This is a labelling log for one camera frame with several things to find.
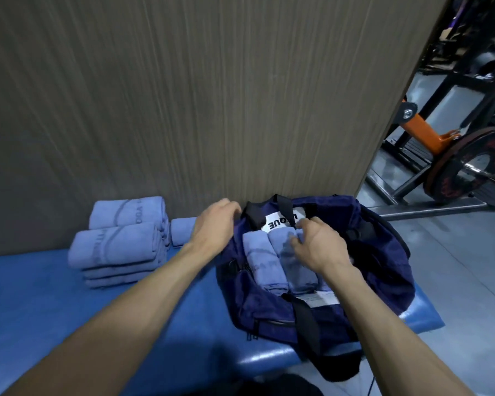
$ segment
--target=gray floor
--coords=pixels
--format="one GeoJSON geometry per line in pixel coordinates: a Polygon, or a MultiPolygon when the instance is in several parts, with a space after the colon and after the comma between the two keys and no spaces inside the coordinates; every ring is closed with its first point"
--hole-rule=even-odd
{"type": "MultiPolygon", "coordinates": [[[[417,75],[409,100],[422,106],[442,79],[417,75]]],[[[481,97],[466,89],[454,89],[428,121],[440,133],[454,129],[481,97]]],[[[381,150],[373,169],[393,187],[410,176],[381,150]]],[[[383,204],[366,185],[358,199],[365,206],[383,204]]],[[[429,198],[418,188],[406,200],[429,198]]],[[[444,328],[421,338],[476,394],[495,396],[495,212],[411,219],[393,226],[411,249],[416,282],[445,322],[444,328]]],[[[326,396],[366,396],[372,380],[367,361],[356,377],[338,384],[326,382],[310,363],[291,367],[288,372],[303,376],[326,396]]],[[[377,385],[371,394],[380,394],[377,385]]]]}

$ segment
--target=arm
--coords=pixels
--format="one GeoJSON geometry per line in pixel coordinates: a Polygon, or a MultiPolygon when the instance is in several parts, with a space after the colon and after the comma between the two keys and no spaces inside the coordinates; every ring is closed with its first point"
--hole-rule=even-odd
{"type": "Polygon", "coordinates": [[[103,308],[4,394],[119,394],[191,281],[231,239],[239,211],[228,199],[206,209],[175,257],[103,308]]]}
{"type": "Polygon", "coordinates": [[[320,273],[356,330],[382,394],[469,395],[473,393],[370,289],[352,266],[345,241],[317,217],[303,219],[304,244],[295,253],[320,273]]]}

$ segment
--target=bolt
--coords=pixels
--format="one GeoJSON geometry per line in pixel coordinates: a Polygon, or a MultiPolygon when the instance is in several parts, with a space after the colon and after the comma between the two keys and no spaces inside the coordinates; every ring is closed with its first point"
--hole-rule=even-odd
{"type": "Polygon", "coordinates": [[[409,119],[410,117],[412,117],[412,110],[404,110],[403,119],[409,119]]]}

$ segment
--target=weight plate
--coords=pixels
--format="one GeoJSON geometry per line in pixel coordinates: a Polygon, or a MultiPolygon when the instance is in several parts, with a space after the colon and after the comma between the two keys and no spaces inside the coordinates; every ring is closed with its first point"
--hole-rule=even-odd
{"type": "Polygon", "coordinates": [[[462,136],[442,155],[435,157],[423,184],[425,193],[437,202],[449,202],[468,194],[486,182],[481,175],[466,173],[464,164],[495,173],[495,128],[462,136]]]}

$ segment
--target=hand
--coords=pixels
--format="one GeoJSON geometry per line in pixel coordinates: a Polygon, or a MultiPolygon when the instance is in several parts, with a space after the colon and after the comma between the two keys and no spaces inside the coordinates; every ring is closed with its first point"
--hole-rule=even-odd
{"type": "Polygon", "coordinates": [[[297,224],[304,232],[304,243],[292,238],[295,255],[305,266],[324,275],[330,267],[352,266],[346,242],[320,218],[301,219],[297,224]]]}
{"type": "Polygon", "coordinates": [[[209,259],[214,258],[233,237],[234,216],[240,212],[240,205],[229,199],[211,204],[196,219],[190,243],[209,259]]]}

